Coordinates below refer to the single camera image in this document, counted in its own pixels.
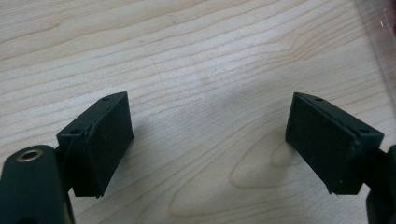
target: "table surface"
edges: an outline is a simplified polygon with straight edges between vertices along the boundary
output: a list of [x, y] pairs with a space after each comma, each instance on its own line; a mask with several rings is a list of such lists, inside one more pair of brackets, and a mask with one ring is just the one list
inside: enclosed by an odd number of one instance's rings
[[351, 0], [0, 3], [0, 165], [57, 146], [99, 98], [128, 91], [135, 140], [77, 223], [367, 223], [284, 141], [295, 91], [396, 142], [395, 104]]

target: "light wood surface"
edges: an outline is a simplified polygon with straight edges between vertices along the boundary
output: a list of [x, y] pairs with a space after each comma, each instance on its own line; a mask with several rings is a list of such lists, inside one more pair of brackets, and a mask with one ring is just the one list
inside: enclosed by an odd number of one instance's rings
[[294, 91], [396, 143], [351, 0], [3, 0], [0, 82], [0, 165], [128, 91], [136, 139], [77, 223], [367, 223], [367, 187], [329, 195], [285, 143]]

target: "hole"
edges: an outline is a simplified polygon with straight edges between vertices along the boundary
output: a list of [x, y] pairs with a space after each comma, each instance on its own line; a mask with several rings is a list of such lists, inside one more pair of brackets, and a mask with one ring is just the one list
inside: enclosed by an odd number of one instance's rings
[[38, 223], [38, 221], [33, 217], [26, 217], [18, 222], [18, 224], [36, 224], [36, 223]]
[[370, 131], [368, 131], [367, 129], [359, 129], [359, 132], [361, 132], [361, 133], [370, 133]]
[[73, 129], [72, 131], [70, 131], [71, 134], [77, 134], [79, 132], [81, 132], [80, 129]]
[[39, 158], [42, 154], [43, 151], [41, 149], [33, 149], [33, 150], [25, 151], [17, 158], [17, 161], [20, 162], [33, 161]]

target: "black plastic part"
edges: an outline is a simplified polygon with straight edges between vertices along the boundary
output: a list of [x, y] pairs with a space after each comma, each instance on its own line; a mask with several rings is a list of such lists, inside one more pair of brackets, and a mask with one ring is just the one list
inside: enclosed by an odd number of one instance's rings
[[74, 223], [52, 147], [28, 147], [8, 157], [0, 182], [0, 223]]
[[134, 139], [127, 92], [97, 101], [57, 138], [65, 185], [78, 197], [103, 196]]
[[378, 150], [383, 137], [378, 130], [321, 98], [294, 93], [286, 141], [330, 193], [359, 193], [366, 157]]

